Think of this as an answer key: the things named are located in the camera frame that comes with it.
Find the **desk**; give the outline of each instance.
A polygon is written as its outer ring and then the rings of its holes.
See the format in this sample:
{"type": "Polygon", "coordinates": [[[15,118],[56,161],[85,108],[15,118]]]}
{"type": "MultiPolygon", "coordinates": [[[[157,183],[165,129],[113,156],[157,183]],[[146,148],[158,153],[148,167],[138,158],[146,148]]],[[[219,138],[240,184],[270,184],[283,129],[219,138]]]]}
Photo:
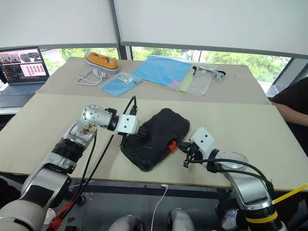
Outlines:
{"type": "MultiPolygon", "coordinates": [[[[36,94],[0,132],[0,171],[29,174],[49,153],[85,105],[98,104],[121,112],[127,99],[61,94],[36,94]]],[[[271,105],[245,103],[201,103],[137,99],[140,121],[169,107],[191,123],[188,137],[204,126],[215,137],[218,147],[243,153],[258,167],[277,190],[290,190],[307,183],[308,158],[271,105]]],[[[110,131],[99,129],[97,147],[90,169],[98,160],[110,131]]],[[[168,155],[150,172],[142,172],[119,149],[116,136],[94,178],[227,187],[221,174],[213,174],[199,164],[183,167],[185,154],[179,150],[168,155]]],[[[89,155],[84,152],[72,177],[80,178],[89,155]]]]}
{"type": "MultiPolygon", "coordinates": [[[[120,65],[120,72],[131,73],[142,61],[119,60],[118,63],[120,65]]],[[[102,84],[98,86],[85,86],[75,83],[76,75],[84,74],[89,68],[90,66],[86,64],[84,58],[69,58],[37,93],[112,97],[100,89],[102,84]]],[[[246,65],[218,64],[218,70],[226,72],[226,78],[220,82],[212,81],[206,95],[201,97],[194,97],[183,92],[177,92],[141,82],[138,86],[123,94],[121,98],[129,99],[133,95],[136,95],[137,98],[145,100],[270,105],[264,91],[246,65]]],[[[90,74],[87,77],[97,81],[97,77],[95,77],[94,74],[90,74]]]]}

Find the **blue plastic bag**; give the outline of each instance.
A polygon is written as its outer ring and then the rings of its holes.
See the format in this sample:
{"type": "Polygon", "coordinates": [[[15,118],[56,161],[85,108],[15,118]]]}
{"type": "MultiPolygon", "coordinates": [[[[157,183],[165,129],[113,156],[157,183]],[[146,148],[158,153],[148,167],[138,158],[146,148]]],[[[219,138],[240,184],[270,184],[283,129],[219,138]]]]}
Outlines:
{"type": "Polygon", "coordinates": [[[112,95],[113,97],[119,97],[123,95],[128,90],[135,87],[137,84],[141,82],[141,79],[126,73],[120,73],[112,80],[107,82],[103,87],[102,90],[106,91],[108,94],[112,95]]]}
{"type": "Polygon", "coordinates": [[[160,56],[151,56],[144,61],[133,75],[162,86],[177,89],[192,64],[160,56]]]}

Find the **white cable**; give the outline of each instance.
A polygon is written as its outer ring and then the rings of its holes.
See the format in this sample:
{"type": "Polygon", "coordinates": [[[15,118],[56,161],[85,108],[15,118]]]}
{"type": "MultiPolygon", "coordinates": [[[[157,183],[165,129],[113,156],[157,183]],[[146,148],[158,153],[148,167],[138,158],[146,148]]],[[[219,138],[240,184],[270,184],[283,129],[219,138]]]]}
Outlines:
{"type": "Polygon", "coordinates": [[[166,194],[167,190],[168,190],[168,185],[166,185],[166,190],[165,190],[164,195],[162,196],[162,198],[160,198],[159,202],[155,206],[155,209],[154,209],[154,212],[153,212],[152,224],[151,224],[151,231],[153,231],[153,221],[154,221],[154,216],[155,216],[156,208],[157,208],[158,204],[162,201],[162,199],[165,197],[165,194],[166,194]]]}
{"type": "Polygon", "coordinates": [[[73,186],[69,186],[69,188],[73,188],[73,187],[76,187],[76,186],[79,186],[80,184],[77,184],[77,185],[73,185],[73,186]]]}
{"type": "Polygon", "coordinates": [[[90,68],[85,74],[83,74],[83,75],[76,75],[76,77],[78,78],[78,79],[76,80],[76,83],[82,84],[82,85],[91,85],[91,86],[98,85],[98,84],[101,82],[101,80],[102,80],[103,78],[108,78],[108,77],[107,77],[107,74],[106,74],[104,71],[102,71],[102,70],[100,70],[100,69],[98,69],[98,68],[90,68]],[[97,81],[97,82],[93,82],[93,81],[90,81],[90,80],[88,80],[88,79],[85,79],[85,77],[86,77],[89,73],[91,73],[91,72],[93,72],[93,74],[94,74],[97,78],[99,78],[100,80],[97,81]]]}

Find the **person's arm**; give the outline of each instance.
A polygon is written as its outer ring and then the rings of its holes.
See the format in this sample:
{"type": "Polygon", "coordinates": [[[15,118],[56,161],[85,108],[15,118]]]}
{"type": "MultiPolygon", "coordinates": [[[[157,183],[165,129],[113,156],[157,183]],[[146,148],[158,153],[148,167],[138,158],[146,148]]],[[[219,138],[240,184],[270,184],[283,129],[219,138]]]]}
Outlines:
{"type": "Polygon", "coordinates": [[[280,112],[285,121],[308,127],[308,115],[297,112],[284,104],[279,104],[275,102],[271,103],[277,107],[278,111],[280,112]]]}

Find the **black wire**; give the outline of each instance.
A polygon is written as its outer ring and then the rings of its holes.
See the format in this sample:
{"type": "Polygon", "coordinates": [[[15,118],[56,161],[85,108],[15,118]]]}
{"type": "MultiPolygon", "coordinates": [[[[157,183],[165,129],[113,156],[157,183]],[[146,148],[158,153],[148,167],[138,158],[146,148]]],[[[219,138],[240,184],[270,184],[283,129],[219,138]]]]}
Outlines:
{"type": "MultiPolygon", "coordinates": [[[[134,105],[137,106],[136,96],[133,96],[133,97],[130,99],[129,103],[127,104],[127,106],[126,106],[126,108],[125,108],[123,114],[126,113],[126,111],[128,110],[130,104],[132,103],[132,101],[134,101],[134,105]]],[[[66,211],[64,211],[64,213],[62,213],[62,214],[59,216],[60,219],[64,219],[64,218],[67,216],[67,214],[72,210],[72,208],[74,207],[74,205],[77,203],[77,199],[78,199],[78,198],[80,197],[80,195],[84,192],[86,186],[88,185],[89,181],[91,180],[92,176],[94,175],[96,169],[97,169],[98,166],[100,165],[100,163],[101,163],[101,161],[102,161],[102,158],[105,156],[105,153],[106,153],[106,151],[107,151],[107,149],[108,149],[108,147],[109,147],[109,145],[110,145],[110,143],[111,143],[111,141],[112,141],[113,138],[114,138],[114,135],[111,135],[111,137],[109,138],[109,141],[108,141],[108,143],[107,143],[107,145],[106,145],[106,147],[105,147],[105,149],[104,149],[104,151],[103,151],[103,153],[102,153],[100,159],[98,160],[98,162],[97,162],[97,164],[96,164],[94,170],[92,171],[91,175],[89,176],[89,178],[87,179],[87,181],[85,182],[85,184],[83,184],[83,187],[82,187],[82,188],[79,190],[79,192],[76,194],[76,197],[75,197],[75,199],[73,200],[72,205],[71,205],[66,211]]]]}
{"type": "Polygon", "coordinates": [[[269,191],[269,194],[271,197],[274,196],[274,187],[273,184],[265,177],[265,175],[257,169],[255,166],[243,162],[243,161],[238,161],[238,160],[232,160],[232,159],[207,159],[207,160],[190,160],[189,155],[186,156],[186,160],[188,160],[189,163],[206,163],[206,162],[231,162],[231,163],[237,163],[237,164],[242,164],[247,167],[250,167],[251,169],[255,170],[259,175],[250,173],[250,172],[245,172],[245,171],[239,171],[239,170],[216,170],[216,172],[233,172],[233,173],[240,173],[244,175],[249,175],[252,177],[259,178],[260,180],[263,180],[265,182],[265,185],[269,191]]]}
{"type": "Polygon", "coordinates": [[[207,160],[189,160],[188,161],[190,163],[206,163],[206,162],[231,162],[231,163],[236,163],[236,164],[240,164],[240,165],[245,165],[251,169],[253,169],[254,171],[256,171],[261,177],[265,178],[265,175],[259,170],[257,169],[255,166],[243,162],[243,161],[239,161],[239,160],[232,160],[232,159],[207,159],[207,160]]]}
{"type": "Polygon", "coordinates": [[[96,164],[94,170],[92,171],[91,175],[89,176],[89,178],[87,179],[86,183],[83,185],[83,187],[81,188],[81,190],[78,192],[78,194],[77,194],[77,196],[76,196],[76,199],[73,201],[72,205],[71,205],[62,215],[59,216],[60,219],[64,219],[64,218],[66,217],[66,215],[72,210],[72,208],[73,208],[74,205],[76,204],[77,198],[80,197],[80,195],[83,193],[83,191],[84,191],[85,188],[87,187],[87,185],[88,185],[89,181],[91,180],[92,176],[94,175],[96,169],[97,169],[98,166],[100,165],[100,163],[101,163],[101,161],[102,161],[102,158],[104,157],[104,155],[105,155],[105,153],[106,153],[106,151],[107,151],[107,149],[108,149],[108,147],[109,147],[109,145],[110,145],[110,143],[111,143],[111,141],[112,141],[113,138],[114,138],[114,135],[111,135],[111,137],[110,137],[110,139],[109,139],[109,141],[108,141],[108,143],[107,143],[107,145],[106,145],[106,147],[105,147],[105,149],[104,149],[104,151],[103,151],[103,153],[102,153],[100,159],[98,160],[98,162],[97,162],[97,164],[96,164]]]}
{"type": "Polygon", "coordinates": [[[80,182],[80,185],[75,193],[75,195],[73,196],[72,200],[75,200],[77,198],[77,194],[78,192],[81,190],[81,187],[82,187],[82,183],[85,179],[85,176],[86,176],[86,173],[87,173],[87,170],[88,170],[88,166],[90,164],[90,160],[91,160],[91,157],[92,157],[92,154],[93,154],[93,151],[94,151],[94,148],[95,148],[95,145],[96,145],[96,137],[97,137],[97,131],[94,135],[94,141],[93,141],[93,145],[92,145],[92,149],[91,149],[91,152],[90,152],[90,155],[88,157],[88,161],[87,161],[87,164],[86,164],[86,167],[85,167],[85,170],[83,171],[83,175],[82,175],[82,178],[81,178],[81,182],[80,182]]]}
{"type": "Polygon", "coordinates": [[[134,101],[134,105],[137,106],[136,96],[133,96],[133,97],[130,99],[129,103],[127,104],[127,106],[126,106],[126,108],[125,108],[123,114],[126,113],[126,111],[128,110],[128,108],[129,108],[131,102],[133,102],[133,101],[134,101]]]}
{"type": "Polygon", "coordinates": [[[229,170],[229,169],[222,169],[222,170],[217,170],[216,172],[231,172],[231,173],[240,173],[240,174],[244,174],[244,175],[249,175],[252,177],[256,177],[259,178],[260,180],[263,180],[264,182],[271,184],[271,182],[269,180],[267,180],[266,178],[259,176],[255,173],[251,173],[251,172],[245,172],[245,171],[240,171],[240,170],[229,170]]]}

